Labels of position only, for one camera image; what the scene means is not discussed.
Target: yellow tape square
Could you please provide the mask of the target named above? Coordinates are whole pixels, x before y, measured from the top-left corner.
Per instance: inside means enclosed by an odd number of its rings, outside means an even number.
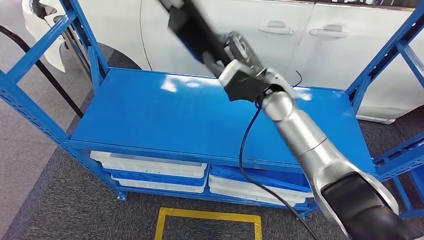
[[[162,240],[166,216],[253,223],[254,240],[262,240],[261,216],[214,211],[196,211],[168,207],[161,207],[159,210],[154,240]]]

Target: stacked trays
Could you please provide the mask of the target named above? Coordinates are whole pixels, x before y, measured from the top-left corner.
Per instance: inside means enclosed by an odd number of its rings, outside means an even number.
[[[91,151],[121,186],[203,193],[208,179],[206,163]]]
[[[309,184],[302,173],[280,172],[245,168],[249,177],[285,199],[290,206],[304,203],[313,197]],[[249,183],[238,167],[211,165],[209,171],[211,193],[283,205],[278,199]]]

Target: car door handle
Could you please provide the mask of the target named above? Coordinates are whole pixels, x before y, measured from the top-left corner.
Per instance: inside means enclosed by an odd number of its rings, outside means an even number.
[[[287,27],[283,21],[269,21],[265,26],[258,28],[260,31],[270,34],[294,34],[295,30],[292,27]]]
[[[309,34],[317,37],[332,37],[332,38],[344,38],[349,35],[348,32],[343,31],[342,26],[329,24],[323,28],[313,28],[309,30]]]

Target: silver robotic arm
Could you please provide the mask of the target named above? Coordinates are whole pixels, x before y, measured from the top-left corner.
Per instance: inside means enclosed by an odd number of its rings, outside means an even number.
[[[256,102],[296,157],[325,217],[354,240],[415,240],[390,192],[345,158],[295,102],[285,79],[265,68],[237,32],[216,35],[191,0],[160,0],[168,27],[218,78],[230,101]]]

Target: black hose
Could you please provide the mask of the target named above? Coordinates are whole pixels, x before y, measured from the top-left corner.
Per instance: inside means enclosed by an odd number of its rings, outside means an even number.
[[[19,47],[27,53],[31,48],[28,46],[28,44],[18,35],[4,27],[3,25],[0,25],[0,32],[2,32],[4,35],[9,37],[11,40],[13,40],[16,44],[19,45]],[[68,93],[64,90],[64,88],[60,85],[60,83],[56,80],[56,78],[52,75],[52,73],[47,69],[47,67],[40,61],[37,60],[35,63],[37,68],[44,74],[44,76],[47,78],[47,80],[53,85],[53,87],[57,90],[57,92],[62,96],[63,99],[69,104],[69,106],[75,111],[75,113],[80,117],[83,118],[84,114],[81,111],[81,109],[75,104],[75,102],[72,100],[72,98],[68,95]]]

